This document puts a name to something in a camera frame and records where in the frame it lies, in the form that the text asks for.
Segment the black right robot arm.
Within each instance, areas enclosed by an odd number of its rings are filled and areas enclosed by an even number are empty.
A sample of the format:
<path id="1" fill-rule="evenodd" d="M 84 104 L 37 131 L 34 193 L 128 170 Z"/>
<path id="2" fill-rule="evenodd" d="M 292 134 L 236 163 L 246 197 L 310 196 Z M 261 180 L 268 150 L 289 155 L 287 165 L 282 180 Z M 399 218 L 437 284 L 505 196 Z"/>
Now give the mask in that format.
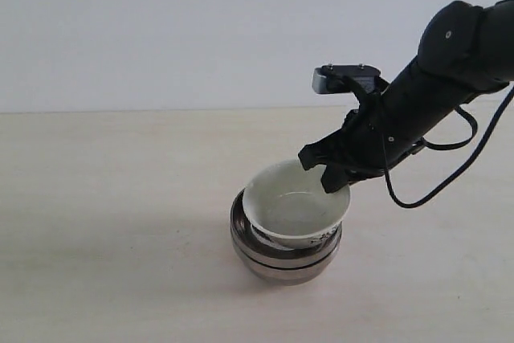
<path id="1" fill-rule="evenodd" d="M 328 193 L 377 178 L 425 147 L 424 136 L 463 104 L 513 81 L 513 2 L 483 8 L 454 1 L 424 30 L 415 57 L 390 82 L 370 65 L 317 67 L 321 95 L 353 93 L 359 106 L 342 126 L 305 145 L 303 169 L 325 167 Z"/>

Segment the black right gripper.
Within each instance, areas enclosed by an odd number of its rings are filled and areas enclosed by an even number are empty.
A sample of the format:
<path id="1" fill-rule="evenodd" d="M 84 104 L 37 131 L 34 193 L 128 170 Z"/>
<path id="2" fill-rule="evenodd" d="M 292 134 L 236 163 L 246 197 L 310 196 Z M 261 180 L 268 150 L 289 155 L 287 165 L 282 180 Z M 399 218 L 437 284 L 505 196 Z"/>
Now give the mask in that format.
<path id="1" fill-rule="evenodd" d="M 426 115 L 419 109 L 348 114 L 344 124 L 298 152 L 303 170 L 325 165 L 321 185 L 336 193 L 353 182 L 378 178 L 422 148 Z"/>

